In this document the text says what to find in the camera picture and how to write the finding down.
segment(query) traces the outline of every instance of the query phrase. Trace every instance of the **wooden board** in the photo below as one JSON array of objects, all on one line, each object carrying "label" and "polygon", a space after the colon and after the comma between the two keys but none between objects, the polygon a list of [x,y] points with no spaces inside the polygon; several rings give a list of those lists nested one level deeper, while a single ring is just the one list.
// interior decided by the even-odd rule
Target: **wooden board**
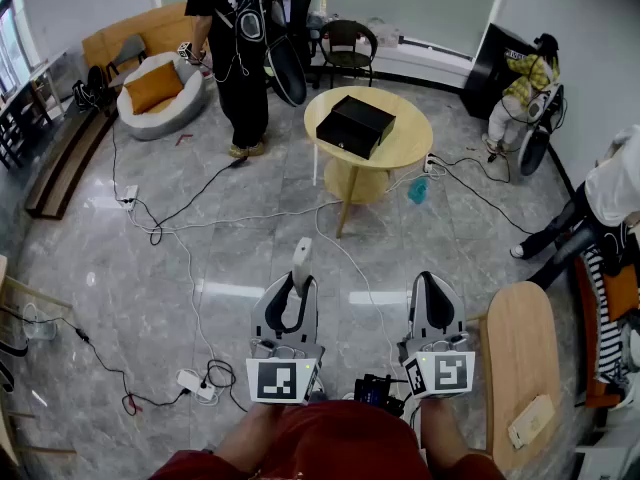
[{"label": "wooden board", "polygon": [[71,196],[82,178],[84,170],[89,165],[93,153],[95,153],[100,141],[117,117],[118,111],[115,102],[113,102],[109,108],[109,116],[106,116],[104,112],[100,112],[91,121],[60,171],[60,175],[42,210],[41,217],[62,219]]},{"label": "wooden board", "polygon": [[[544,450],[558,425],[560,367],[551,304],[538,285],[513,284],[491,301],[486,326],[492,378],[492,399],[487,400],[492,442],[487,440],[487,448],[501,470],[511,470]],[[516,450],[507,429],[543,394],[550,396],[556,414],[533,442]]]},{"label": "wooden board", "polygon": [[97,114],[93,109],[80,113],[75,105],[71,105],[69,109],[67,117],[54,138],[56,145],[42,166],[25,203],[25,210],[32,217],[38,217],[44,209],[47,198],[71,151]]},{"label": "wooden board", "polygon": [[11,438],[11,422],[0,397],[0,447],[7,453],[11,461],[18,466],[20,461]]}]

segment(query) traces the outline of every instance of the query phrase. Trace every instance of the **hand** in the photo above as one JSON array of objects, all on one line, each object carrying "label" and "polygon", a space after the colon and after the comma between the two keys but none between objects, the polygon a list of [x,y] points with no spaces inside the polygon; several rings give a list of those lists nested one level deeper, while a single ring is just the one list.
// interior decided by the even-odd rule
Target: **hand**
[{"label": "hand", "polygon": [[193,53],[190,53],[189,64],[191,64],[192,66],[199,66],[200,64],[202,64],[202,59],[204,59],[206,54],[207,52],[201,51],[200,58],[197,58]]}]

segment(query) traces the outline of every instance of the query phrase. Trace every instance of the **round wooden table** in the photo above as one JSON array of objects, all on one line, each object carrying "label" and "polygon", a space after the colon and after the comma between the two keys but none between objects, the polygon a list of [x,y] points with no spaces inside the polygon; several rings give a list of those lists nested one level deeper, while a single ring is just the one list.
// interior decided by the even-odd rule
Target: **round wooden table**
[{"label": "round wooden table", "polygon": [[[317,126],[347,95],[396,116],[393,130],[369,160],[316,137]],[[420,161],[433,145],[431,124],[415,105],[372,87],[340,87],[319,94],[307,106],[304,125],[311,140],[333,157],[324,170],[324,183],[329,192],[343,201],[337,238],[342,235],[351,203],[367,204],[380,199],[389,187],[390,171]]]}]

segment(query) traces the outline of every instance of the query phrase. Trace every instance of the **striped cloth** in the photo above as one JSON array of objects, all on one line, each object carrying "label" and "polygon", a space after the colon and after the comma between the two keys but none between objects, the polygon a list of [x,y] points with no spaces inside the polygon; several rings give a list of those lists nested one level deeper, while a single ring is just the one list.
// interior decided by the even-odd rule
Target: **striped cloth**
[{"label": "striped cloth", "polygon": [[596,295],[598,321],[598,350],[596,378],[608,384],[611,379],[622,378],[628,372],[622,361],[622,339],[616,322],[609,320],[609,303],[602,279],[602,256],[594,245],[583,255],[587,272]]}]

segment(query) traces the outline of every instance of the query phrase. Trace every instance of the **person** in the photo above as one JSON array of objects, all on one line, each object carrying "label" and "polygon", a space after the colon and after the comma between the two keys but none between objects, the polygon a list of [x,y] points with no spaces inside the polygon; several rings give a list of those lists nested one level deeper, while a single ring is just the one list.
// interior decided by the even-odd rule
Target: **person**
[{"label": "person", "polygon": [[636,240],[627,242],[625,220],[635,223],[640,210],[640,126],[622,130],[607,151],[604,161],[596,163],[575,196],[562,213],[549,225],[511,249],[514,258],[529,259],[561,233],[573,226],[569,240],[536,272],[529,281],[546,290],[565,267],[591,245],[597,244],[608,275],[617,275],[625,264],[623,256],[627,243],[633,257]]},{"label": "person", "polygon": [[241,158],[264,153],[269,108],[264,44],[242,40],[236,43],[237,7],[238,0],[187,0],[185,14],[196,17],[191,41],[193,64],[204,58],[203,44],[209,39],[220,106],[233,125],[229,154]]},{"label": "person", "polygon": [[504,480],[491,459],[469,450],[448,400],[420,407],[428,466],[403,420],[361,402],[329,400],[287,409],[255,404],[215,455],[178,452],[151,480]]},{"label": "person", "polygon": [[536,53],[524,59],[506,59],[509,69],[522,76],[504,90],[502,99],[496,103],[489,117],[489,133],[485,133],[482,140],[492,154],[510,149],[509,145],[517,133],[505,134],[507,125],[519,121],[526,123],[529,104],[560,76],[556,39],[550,34],[542,34],[535,44]]}]

